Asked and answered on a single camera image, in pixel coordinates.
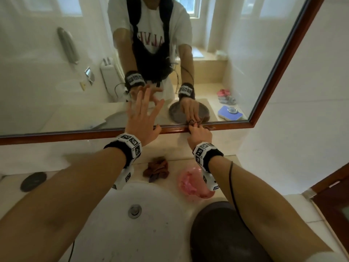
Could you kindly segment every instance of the wooden mirror frame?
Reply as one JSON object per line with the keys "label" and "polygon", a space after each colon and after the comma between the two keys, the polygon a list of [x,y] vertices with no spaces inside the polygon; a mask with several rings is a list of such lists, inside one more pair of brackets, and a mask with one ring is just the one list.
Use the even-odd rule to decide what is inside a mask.
{"label": "wooden mirror frame", "polygon": [[[324,0],[306,0],[297,20],[279,54],[275,65],[260,93],[260,96],[246,121],[210,123],[215,130],[231,130],[239,128],[253,128],[277,87],[282,75],[293,58],[297,48],[307,33],[312,21],[319,11]],[[40,134],[24,134],[0,137],[0,145],[28,144],[39,142],[71,141],[85,139],[113,138],[124,130],[106,129],[74,132],[48,132]],[[188,127],[183,125],[162,126],[161,134],[188,132]]]}

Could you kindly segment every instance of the hand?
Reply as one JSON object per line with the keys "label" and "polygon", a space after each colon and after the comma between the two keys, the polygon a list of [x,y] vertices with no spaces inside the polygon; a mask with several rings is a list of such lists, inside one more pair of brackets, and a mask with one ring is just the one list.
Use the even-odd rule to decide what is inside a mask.
{"label": "hand", "polygon": [[200,117],[198,116],[198,107],[199,102],[190,98],[190,97],[183,97],[180,100],[180,109],[187,117],[187,121],[195,121],[200,122]]}
{"label": "hand", "polygon": [[129,109],[127,115],[129,120],[127,121],[125,133],[132,134],[136,136],[142,143],[142,146],[145,146],[152,141],[154,141],[161,132],[161,127],[158,124],[155,129],[154,122],[156,116],[159,114],[161,108],[163,107],[165,101],[161,99],[156,103],[154,110],[148,115],[148,106],[149,99],[151,96],[151,89],[147,88],[144,94],[140,90],[137,95],[137,101],[135,110],[132,110],[132,102],[129,102]]}
{"label": "hand", "polygon": [[212,133],[202,125],[198,127],[198,124],[195,123],[194,126],[189,126],[189,130],[191,135],[188,137],[188,144],[192,151],[194,151],[196,145],[203,141],[212,143]]}
{"label": "hand", "polygon": [[[147,90],[148,88],[150,88],[150,87],[151,87],[151,86],[150,86],[149,84],[147,84],[146,86],[138,86],[138,87],[133,87],[133,88],[131,88],[131,90],[130,90],[131,98],[132,98],[133,100],[136,100],[139,91],[142,91],[142,92],[143,92],[143,95],[145,96],[146,90]],[[156,96],[154,96],[154,94],[155,94],[156,92],[162,92],[162,91],[163,91],[163,89],[161,89],[161,88],[152,87],[152,88],[151,88],[151,94],[150,94],[150,97],[149,97],[149,101],[154,102],[155,105],[156,105],[157,103],[159,103],[159,100],[157,99]]]}

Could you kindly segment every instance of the white sink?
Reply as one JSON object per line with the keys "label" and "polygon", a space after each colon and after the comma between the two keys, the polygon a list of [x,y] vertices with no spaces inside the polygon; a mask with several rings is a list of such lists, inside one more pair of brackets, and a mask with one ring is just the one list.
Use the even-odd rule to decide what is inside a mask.
{"label": "white sink", "polygon": [[[139,204],[141,215],[129,218]],[[172,194],[133,182],[111,189],[94,209],[75,241],[71,262],[177,261],[185,233],[183,210]]]}

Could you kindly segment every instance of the pink bowl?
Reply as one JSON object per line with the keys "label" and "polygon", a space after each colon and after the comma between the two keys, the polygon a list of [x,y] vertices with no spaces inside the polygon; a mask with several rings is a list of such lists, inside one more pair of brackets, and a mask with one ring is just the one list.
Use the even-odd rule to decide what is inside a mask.
{"label": "pink bowl", "polygon": [[178,187],[187,196],[195,196],[203,199],[211,198],[215,192],[210,191],[201,174],[199,166],[188,166],[178,176]]}

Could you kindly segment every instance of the black backpack strap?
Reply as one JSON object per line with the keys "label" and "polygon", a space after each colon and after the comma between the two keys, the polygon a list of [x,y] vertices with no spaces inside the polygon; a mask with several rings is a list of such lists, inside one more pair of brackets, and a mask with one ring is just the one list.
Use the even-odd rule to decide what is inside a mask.
{"label": "black backpack strap", "polygon": [[133,27],[133,36],[137,37],[138,33],[138,23],[141,20],[142,6],[141,0],[126,0],[127,11],[129,13],[130,24]]}
{"label": "black backpack strap", "polygon": [[173,10],[173,1],[172,0],[160,0],[159,5],[160,18],[164,26],[164,37],[165,43],[170,44],[170,19]]}

